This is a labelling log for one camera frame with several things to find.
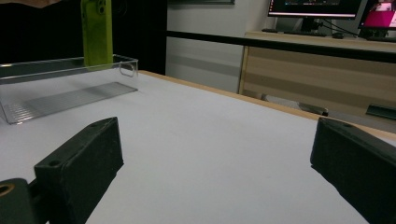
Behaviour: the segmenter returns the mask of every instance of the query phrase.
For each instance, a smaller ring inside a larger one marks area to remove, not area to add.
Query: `monitor screen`
[[[268,16],[353,20],[361,0],[269,0]]]
[[[368,0],[359,28],[396,30],[396,1]]]

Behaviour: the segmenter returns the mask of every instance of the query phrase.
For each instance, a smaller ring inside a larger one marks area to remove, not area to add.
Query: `table surface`
[[[331,36],[309,36],[309,35],[285,35],[281,33],[246,32],[246,38],[271,40],[276,42],[305,44],[322,47],[334,47],[342,49],[362,49],[370,51],[396,53],[396,44],[390,42],[368,41],[360,37],[346,37],[336,39]]]
[[[109,117],[125,164],[87,223],[365,223],[310,167],[318,116],[149,72],[137,92],[1,120],[0,179],[32,181],[35,164]]]

